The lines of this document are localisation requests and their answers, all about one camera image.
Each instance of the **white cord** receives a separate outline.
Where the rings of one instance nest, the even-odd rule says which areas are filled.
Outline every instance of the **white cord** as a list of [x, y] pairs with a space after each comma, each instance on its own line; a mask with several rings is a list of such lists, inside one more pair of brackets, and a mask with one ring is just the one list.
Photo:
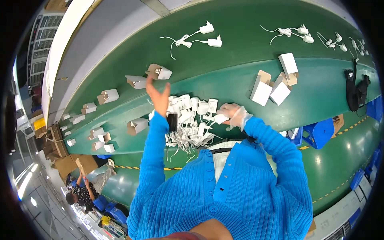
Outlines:
[[173, 45], [173, 44], [175, 44], [176, 47], [178, 47], [178, 46], [180, 46], [180, 45], [184, 45], [184, 46], [186, 46], [186, 47], [188, 47], [188, 48], [191, 48], [191, 47], [192, 47], [192, 43], [195, 42], [195, 41], [198, 41], [198, 42], [201, 42], [201, 43], [207, 43], [207, 41], [200, 41], [200, 40], [195, 40], [195, 41], [192, 41], [192, 42], [186, 42], [186, 41], [185, 41], [187, 38], [189, 38], [190, 36], [193, 36], [194, 34], [192, 34], [192, 35], [185, 34], [185, 35], [184, 35], [181, 39], [179, 39], [179, 40], [174, 40], [173, 38], [168, 37], [168, 36], [162, 36], [160, 39], [162, 39], [162, 38], [169, 38], [169, 39], [173, 40], [173, 42], [172, 42], [171, 45], [170, 45], [170, 56], [171, 56], [174, 60], [176, 60], [176, 58], [174, 58], [174, 57], [172, 56], [172, 45]]

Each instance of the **sleeve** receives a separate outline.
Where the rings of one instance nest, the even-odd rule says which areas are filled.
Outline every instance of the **sleeve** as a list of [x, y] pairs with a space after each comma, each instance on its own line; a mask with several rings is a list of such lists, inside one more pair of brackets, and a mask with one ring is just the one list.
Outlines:
[[133, 236], [136, 232], [143, 204], [165, 181], [164, 147], [166, 145], [165, 134], [168, 131], [169, 125], [166, 118], [155, 111], [150, 122], [149, 133], [141, 159], [139, 186], [130, 206], [129, 217], [127, 218], [130, 236]]
[[263, 144], [277, 166], [277, 185], [288, 208], [290, 228], [298, 235], [305, 235], [313, 218], [312, 198], [304, 170], [302, 154], [286, 137], [262, 119], [252, 117], [246, 122], [245, 132]]

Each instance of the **worker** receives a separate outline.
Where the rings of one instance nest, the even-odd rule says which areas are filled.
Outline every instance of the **worker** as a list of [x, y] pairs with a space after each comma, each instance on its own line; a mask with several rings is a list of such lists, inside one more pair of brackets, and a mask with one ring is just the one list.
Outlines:
[[[140, 165], [139, 185], [127, 218], [133, 240], [303, 239], [313, 219], [302, 155], [295, 145], [244, 107], [217, 113], [258, 143], [222, 142], [165, 181], [164, 148], [170, 84], [158, 92], [147, 78], [155, 114]], [[277, 165], [276, 177], [265, 153]]]
[[116, 175], [115, 170], [113, 170], [114, 167], [115, 163], [113, 160], [108, 159], [108, 168], [105, 173], [97, 175], [91, 182], [89, 182], [88, 179], [85, 179], [85, 187], [80, 187], [81, 179], [84, 176], [83, 172], [80, 171], [80, 176], [77, 179], [76, 186], [73, 188], [72, 192], [67, 193], [65, 196], [68, 204], [73, 205], [78, 203], [81, 207], [87, 207], [93, 204], [92, 202], [100, 196], [107, 180], [111, 176]]

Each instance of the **floor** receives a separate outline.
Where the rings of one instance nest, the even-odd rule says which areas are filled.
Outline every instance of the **floor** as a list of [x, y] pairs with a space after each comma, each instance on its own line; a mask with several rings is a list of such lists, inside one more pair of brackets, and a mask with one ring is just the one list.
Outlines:
[[[359, 114], [364, 114], [364, 109], [360, 109]], [[366, 115], [359, 117], [356, 113], [347, 112], [344, 113], [344, 121], [345, 124], [340, 130], [343, 133], [337, 134], [337, 137], [332, 138], [322, 149], [307, 148], [305, 142], [298, 147], [303, 154], [315, 215], [328, 209], [350, 192], [349, 185], [354, 173], [368, 163], [383, 134], [383, 122], [377, 122]], [[168, 158], [173, 154], [174, 151], [169, 150]], [[117, 166], [117, 175], [107, 182], [103, 190], [105, 196], [130, 205], [139, 184], [141, 156], [141, 153], [112, 156]], [[165, 162], [166, 178], [185, 166], [188, 159], [184, 152], [179, 151]], [[89, 179], [104, 172], [105, 168], [96, 169], [89, 175]]]

